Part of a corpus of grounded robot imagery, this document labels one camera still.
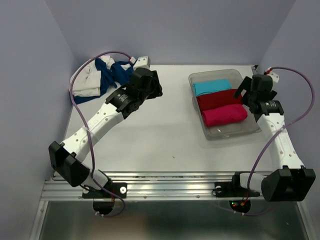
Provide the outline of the clear plastic bin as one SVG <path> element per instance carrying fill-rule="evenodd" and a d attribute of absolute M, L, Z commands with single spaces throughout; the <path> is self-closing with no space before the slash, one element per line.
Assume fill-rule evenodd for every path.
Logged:
<path fill-rule="evenodd" d="M 192 73 L 188 77 L 189 85 L 192 92 L 192 104 L 194 109 L 196 110 L 200 123 L 203 129 L 204 136 L 207 140 L 218 140 L 222 138 L 229 137 L 239 137 L 249 134 L 259 133 L 261 131 L 258 124 L 255 122 L 254 116 L 250 113 L 249 108 L 245 106 L 245 110 L 248 113 L 248 117 L 237 123 L 226 124 L 226 125 L 218 125 L 207 127 L 204 123 L 203 117 L 201 115 L 200 107 L 196 101 L 196 93 L 193 87 L 193 84 L 217 81 L 226 79 L 229 81 L 230 86 L 233 89 L 237 89 L 243 78 L 241 74 L 235 69 L 222 69 L 222 70 L 212 70 L 205 72 Z"/>

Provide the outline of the pink t shirt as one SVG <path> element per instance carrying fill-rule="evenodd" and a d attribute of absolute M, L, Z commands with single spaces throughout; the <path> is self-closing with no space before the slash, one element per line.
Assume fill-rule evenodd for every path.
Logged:
<path fill-rule="evenodd" d="M 229 104 L 204 110 L 201 115 L 207 127 L 234 124 L 242 122 L 248 117 L 246 109 L 241 104 Z"/>

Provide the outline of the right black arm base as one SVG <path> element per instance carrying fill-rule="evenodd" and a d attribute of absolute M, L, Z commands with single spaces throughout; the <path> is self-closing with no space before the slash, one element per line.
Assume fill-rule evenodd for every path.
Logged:
<path fill-rule="evenodd" d="M 232 183 L 231 181 L 218 181 L 214 183 L 212 190 L 217 198 L 236 198 L 236 197 L 259 197 L 260 193 L 248 190 Z"/>

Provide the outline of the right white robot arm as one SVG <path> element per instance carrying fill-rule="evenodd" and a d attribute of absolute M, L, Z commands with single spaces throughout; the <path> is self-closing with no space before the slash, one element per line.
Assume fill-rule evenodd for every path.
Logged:
<path fill-rule="evenodd" d="M 273 172 L 261 175 L 253 168 L 250 172 L 235 172 L 230 182 L 231 192 L 242 195 L 247 190 L 262 194 L 267 202 L 301 202 L 313 185 L 316 174 L 306 168 L 292 144 L 285 123 L 281 103 L 275 100 L 273 86 L 279 77 L 274 74 L 254 74 L 245 77 L 234 97 L 242 101 L 260 127 L 267 141 L 263 151 L 271 156 Z"/>

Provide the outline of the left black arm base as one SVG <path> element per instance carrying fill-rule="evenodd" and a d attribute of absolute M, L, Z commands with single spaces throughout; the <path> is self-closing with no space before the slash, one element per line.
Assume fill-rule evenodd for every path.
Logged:
<path fill-rule="evenodd" d="M 126 182 L 112 182 L 107 183 L 104 188 L 109 192 L 125 199 L 127 197 L 127 183 Z M 82 190 L 83 199 L 114 199 L 115 197 L 103 189 L 95 189 L 90 186 L 85 186 L 86 189 Z"/>

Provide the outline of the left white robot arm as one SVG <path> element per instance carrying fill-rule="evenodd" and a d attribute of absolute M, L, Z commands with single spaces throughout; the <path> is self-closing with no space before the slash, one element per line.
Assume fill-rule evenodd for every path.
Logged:
<path fill-rule="evenodd" d="M 72 187 L 85 185 L 100 197 L 111 193 L 111 179 L 104 173 L 83 163 L 88 154 L 113 127 L 149 99 L 163 95 L 158 73 L 137 68 L 128 83 L 111 93 L 101 108 L 73 135 L 62 142 L 52 142 L 48 147 L 52 168 Z"/>

